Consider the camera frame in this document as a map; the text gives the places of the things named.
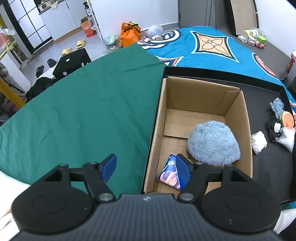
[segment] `watermelon plush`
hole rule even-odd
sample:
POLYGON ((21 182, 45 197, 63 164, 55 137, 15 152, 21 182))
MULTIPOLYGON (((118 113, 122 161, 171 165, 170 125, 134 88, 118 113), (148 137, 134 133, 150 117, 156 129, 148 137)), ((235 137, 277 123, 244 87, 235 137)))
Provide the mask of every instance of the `watermelon plush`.
POLYGON ((294 127, 294 117, 290 112, 283 111, 279 118, 283 124, 283 127, 287 127, 289 129, 292 129, 294 127))

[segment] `green cloth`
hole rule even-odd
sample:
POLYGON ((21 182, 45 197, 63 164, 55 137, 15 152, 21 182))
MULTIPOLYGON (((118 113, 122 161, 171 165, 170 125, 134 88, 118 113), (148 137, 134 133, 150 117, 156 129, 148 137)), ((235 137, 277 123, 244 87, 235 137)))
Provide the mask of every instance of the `green cloth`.
POLYGON ((114 153, 109 188, 140 193, 163 70, 133 44, 66 76, 0 128, 0 170, 32 184, 60 163, 77 168, 114 153))

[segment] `white wall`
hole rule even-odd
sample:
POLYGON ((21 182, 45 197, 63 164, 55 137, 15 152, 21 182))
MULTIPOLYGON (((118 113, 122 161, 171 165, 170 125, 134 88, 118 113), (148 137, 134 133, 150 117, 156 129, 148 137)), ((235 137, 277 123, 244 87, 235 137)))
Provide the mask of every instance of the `white wall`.
POLYGON ((103 37, 120 35, 123 22, 135 20, 142 30, 178 22, 177 0, 91 0, 91 4, 103 37))
POLYGON ((287 0, 256 0, 256 6, 266 39, 290 56, 296 50, 296 9, 287 0))

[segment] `plush toy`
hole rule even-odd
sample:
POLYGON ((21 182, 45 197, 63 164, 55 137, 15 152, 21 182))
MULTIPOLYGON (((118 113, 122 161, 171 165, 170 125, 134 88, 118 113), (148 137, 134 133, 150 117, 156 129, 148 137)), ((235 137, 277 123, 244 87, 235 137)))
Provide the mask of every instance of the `plush toy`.
POLYGON ((293 115, 288 111, 283 111, 281 115, 279 116, 283 127, 292 129, 294 127, 294 117, 293 115))
POLYGON ((270 107, 276 118, 279 119, 280 114, 284 111, 284 103, 279 98, 276 98, 272 103, 270 102, 270 107))
POLYGON ((214 120, 193 128, 187 149, 194 159, 216 167, 240 159, 239 145, 230 128, 214 120))

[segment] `orange bag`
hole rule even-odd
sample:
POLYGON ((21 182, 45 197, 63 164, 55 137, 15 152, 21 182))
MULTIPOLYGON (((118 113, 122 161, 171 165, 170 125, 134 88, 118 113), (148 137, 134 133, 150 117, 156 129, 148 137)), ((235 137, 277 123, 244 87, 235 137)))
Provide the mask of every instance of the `orange bag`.
POLYGON ((123 47, 127 47, 141 39, 141 28, 139 24, 132 22, 122 23, 121 25, 121 42, 123 47))

